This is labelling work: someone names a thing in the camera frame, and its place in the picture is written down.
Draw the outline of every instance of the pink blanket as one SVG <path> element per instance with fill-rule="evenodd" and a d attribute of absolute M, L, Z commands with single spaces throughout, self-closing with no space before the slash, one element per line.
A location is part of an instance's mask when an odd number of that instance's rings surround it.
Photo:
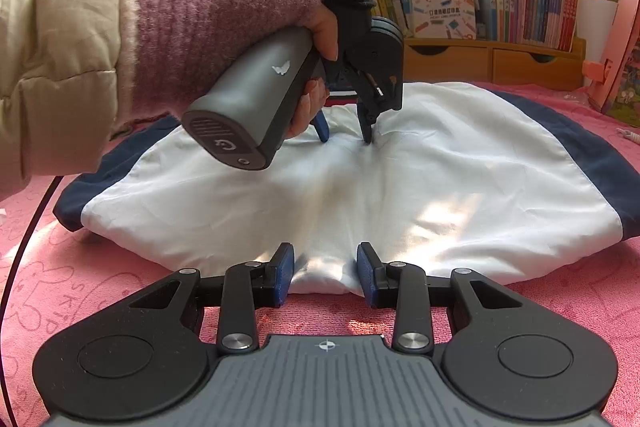
<path fill-rule="evenodd" d="M 615 129 L 620 125 L 614 120 L 548 90 L 507 90 L 578 121 L 640 169 L 640 146 L 617 136 Z M 0 227 L 0 288 L 49 181 L 36 179 L 23 193 L 0 203 L 7 214 Z M 87 231 L 67 232 L 55 222 L 51 207 L 22 263 L 3 325 L 4 367 L 20 427 L 35 427 L 47 417 L 31 380 L 31 361 L 43 341 L 168 273 Z M 618 427 L 640 427 L 640 240 L 615 245 L 513 289 L 603 336 L 620 364 L 605 416 Z M 205 340 L 215 338 L 216 312 L 207 311 Z M 353 295 L 292 295 L 283 308 L 258 311 L 257 317 L 262 339 L 267 333 L 390 335 L 394 319 L 392 312 L 372 311 Z M 434 314 L 434 328 L 438 341 L 448 338 L 440 310 Z M 0 415 L 6 422 L 4 409 Z"/>

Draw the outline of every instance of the metal screw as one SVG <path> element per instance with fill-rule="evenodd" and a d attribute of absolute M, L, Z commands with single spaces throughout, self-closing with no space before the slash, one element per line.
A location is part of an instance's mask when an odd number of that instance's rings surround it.
<path fill-rule="evenodd" d="M 251 347 L 253 339 L 245 333 L 229 333 L 222 339 L 222 345 L 226 349 L 232 349 L 233 351 L 242 351 Z"/>
<path fill-rule="evenodd" d="M 409 331 L 398 337 L 398 344 L 404 347 L 404 349 L 422 349 L 429 345 L 429 339 L 422 333 Z"/>

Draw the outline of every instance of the pink knit sleeve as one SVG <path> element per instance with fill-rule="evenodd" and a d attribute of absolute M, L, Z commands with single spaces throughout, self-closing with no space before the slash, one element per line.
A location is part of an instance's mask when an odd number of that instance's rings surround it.
<path fill-rule="evenodd" d="M 322 0 L 122 0 L 118 121 L 180 116 L 245 49 Z"/>

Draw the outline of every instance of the label printer box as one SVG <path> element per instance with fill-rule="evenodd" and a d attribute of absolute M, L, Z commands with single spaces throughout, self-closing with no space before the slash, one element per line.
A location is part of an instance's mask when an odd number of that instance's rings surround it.
<path fill-rule="evenodd" d="M 410 0 L 414 37 L 475 39 L 474 0 Z"/>

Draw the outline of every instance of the white cloth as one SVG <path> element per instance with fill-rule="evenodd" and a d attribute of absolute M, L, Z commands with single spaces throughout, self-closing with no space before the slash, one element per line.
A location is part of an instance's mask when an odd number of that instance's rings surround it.
<path fill-rule="evenodd" d="M 371 145 L 353 105 L 325 110 L 264 171 L 229 168 L 178 127 L 84 208 L 82 223 L 170 269 L 220 275 L 294 245 L 294 293 L 361 294 L 356 247 L 448 277 L 540 277 L 622 238 L 618 214 L 537 122 L 469 84 L 409 84 Z"/>

